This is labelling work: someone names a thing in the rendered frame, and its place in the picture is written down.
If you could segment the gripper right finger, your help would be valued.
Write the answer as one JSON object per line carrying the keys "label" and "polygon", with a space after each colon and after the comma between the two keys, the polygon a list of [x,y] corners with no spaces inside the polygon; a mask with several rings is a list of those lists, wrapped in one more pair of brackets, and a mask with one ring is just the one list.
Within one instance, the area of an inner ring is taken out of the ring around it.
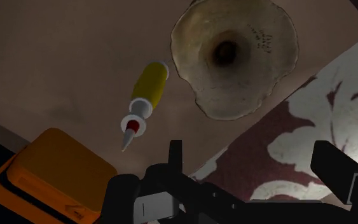
{"label": "gripper right finger", "polygon": [[314,143],[312,172],[345,205],[351,205],[351,212],[358,213],[358,163],[335,147],[329,141]]}

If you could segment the yellow tube with white nozzle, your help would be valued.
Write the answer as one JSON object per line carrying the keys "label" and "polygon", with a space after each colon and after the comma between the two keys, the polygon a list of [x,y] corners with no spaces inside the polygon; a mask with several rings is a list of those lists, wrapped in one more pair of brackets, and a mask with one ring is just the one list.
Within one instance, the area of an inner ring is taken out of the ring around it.
{"label": "yellow tube with white nozzle", "polygon": [[125,151],[133,138],[142,136],[149,118],[162,98],[165,82],[169,78],[169,68],[164,62],[149,63],[134,85],[128,115],[121,120],[123,131],[122,151]]}

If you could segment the beige wide-mouthed vase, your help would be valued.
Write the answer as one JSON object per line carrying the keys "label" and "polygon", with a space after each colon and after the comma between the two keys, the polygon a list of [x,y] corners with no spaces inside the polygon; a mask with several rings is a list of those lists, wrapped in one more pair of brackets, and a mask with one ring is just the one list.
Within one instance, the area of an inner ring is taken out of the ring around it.
{"label": "beige wide-mouthed vase", "polygon": [[194,0],[171,32],[178,75],[215,120],[257,110],[296,67],[298,35],[272,0]]}

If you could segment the orange box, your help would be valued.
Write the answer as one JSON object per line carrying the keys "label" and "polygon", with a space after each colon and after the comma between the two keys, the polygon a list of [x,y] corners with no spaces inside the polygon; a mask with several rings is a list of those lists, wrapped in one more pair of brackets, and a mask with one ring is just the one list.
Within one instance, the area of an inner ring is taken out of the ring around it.
{"label": "orange box", "polygon": [[0,205],[34,224],[95,224],[116,169],[60,129],[0,167]]}

